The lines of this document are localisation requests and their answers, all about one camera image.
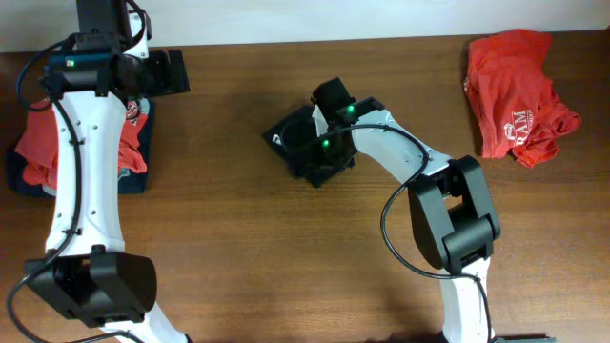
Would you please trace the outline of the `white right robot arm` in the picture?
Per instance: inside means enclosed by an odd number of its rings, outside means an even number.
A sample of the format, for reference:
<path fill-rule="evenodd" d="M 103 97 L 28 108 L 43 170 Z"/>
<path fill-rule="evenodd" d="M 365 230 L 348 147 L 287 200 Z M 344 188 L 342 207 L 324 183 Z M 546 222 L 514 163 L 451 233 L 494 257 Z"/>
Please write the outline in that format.
<path fill-rule="evenodd" d="M 380 215 L 382 239 L 408 270 L 439 281 L 443 341 L 499 342 L 487 276 L 500 223 L 476 158 L 455 159 L 432 149 L 402 128 L 373 97 L 351 96 L 338 78 L 319 85 L 312 102 L 315 138 L 307 149 L 330 161 L 344 151 L 366 154 L 399 182 Z M 430 271 L 410 263 L 390 240 L 387 216 L 402 194 L 408 196 L 413 236 Z"/>

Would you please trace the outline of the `black t-shirt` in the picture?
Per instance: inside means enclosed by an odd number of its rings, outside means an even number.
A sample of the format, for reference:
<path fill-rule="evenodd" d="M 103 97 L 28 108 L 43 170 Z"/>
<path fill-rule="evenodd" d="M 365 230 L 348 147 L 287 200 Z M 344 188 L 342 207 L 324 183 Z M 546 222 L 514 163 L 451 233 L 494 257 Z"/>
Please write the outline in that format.
<path fill-rule="evenodd" d="M 304 158 L 300 152 L 307 144 L 313 143 L 318 138 L 312 119 L 313 109 L 314 106 L 303 106 L 262 134 L 263 139 L 274 153 L 287 164 L 288 170 L 294 178 L 305 179 Z M 331 124 L 328 132 L 335 128 L 335 125 Z M 315 188 L 319 188 L 327 181 L 307 182 Z"/>

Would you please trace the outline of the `red RAM t-shirt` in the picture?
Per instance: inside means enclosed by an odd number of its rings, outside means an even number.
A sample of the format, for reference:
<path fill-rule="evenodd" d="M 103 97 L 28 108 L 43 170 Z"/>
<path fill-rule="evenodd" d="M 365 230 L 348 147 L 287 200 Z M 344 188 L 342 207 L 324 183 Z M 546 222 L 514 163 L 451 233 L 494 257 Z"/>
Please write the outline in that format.
<path fill-rule="evenodd" d="M 481 156 L 511 154 L 533 168 L 554 158 L 557 139 L 581 125 L 553 88 L 542 66 L 552 36 L 508 30 L 472 41 L 463 90 L 481 132 Z"/>

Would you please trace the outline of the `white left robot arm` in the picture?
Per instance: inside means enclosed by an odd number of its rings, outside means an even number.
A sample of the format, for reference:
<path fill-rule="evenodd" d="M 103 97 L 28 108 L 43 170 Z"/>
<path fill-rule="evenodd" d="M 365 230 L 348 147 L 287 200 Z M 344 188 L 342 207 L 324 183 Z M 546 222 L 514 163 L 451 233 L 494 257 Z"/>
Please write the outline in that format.
<path fill-rule="evenodd" d="M 79 29 L 52 45 L 41 78 L 58 139 L 46 254 L 22 285 L 61 316 L 123 342 L 184 342 L 157 304 L 150 258 L 129 254 L 118 214 L 119 143 L 130 102 L 189 90 L 179 50 L 148 50 L 151 22 L 133 1 L 80 1 Z"/>

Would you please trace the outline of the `navy folded t-shirt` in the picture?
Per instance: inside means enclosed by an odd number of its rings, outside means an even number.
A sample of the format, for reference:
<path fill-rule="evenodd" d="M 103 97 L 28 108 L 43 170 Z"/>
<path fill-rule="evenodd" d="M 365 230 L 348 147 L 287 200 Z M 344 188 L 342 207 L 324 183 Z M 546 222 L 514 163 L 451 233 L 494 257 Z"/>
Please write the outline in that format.
<path fill-rule="evenodd" d="M 140 148 L 142 155 L 148 167 L 150 160 L 151 142 L 153 137 L 153 123 L 154 123 L 154 103 L 150 103 L 149 123 L 145 125 L 144 130 L 138 135 L 140 139 L 144 139 L 143 146 Z M 50 190 L 42 186 L 32 186 L 24 181 L 24 171 L 27 165 L 27 161 L 24 157 L 15 151 L 18 141 L 8 148 L 6 153 L 7 160 L 7 176 L 9 188 L 21 195 L 34 198 L 53 198 L 55 197 L 56 190 Z M 120 194 L 133 194 L 142 193 L 146 189 L 148 180 L 148 170 L 143 173 L 136 173 L 132 176 L 118 179 L 118 192 Z"/>

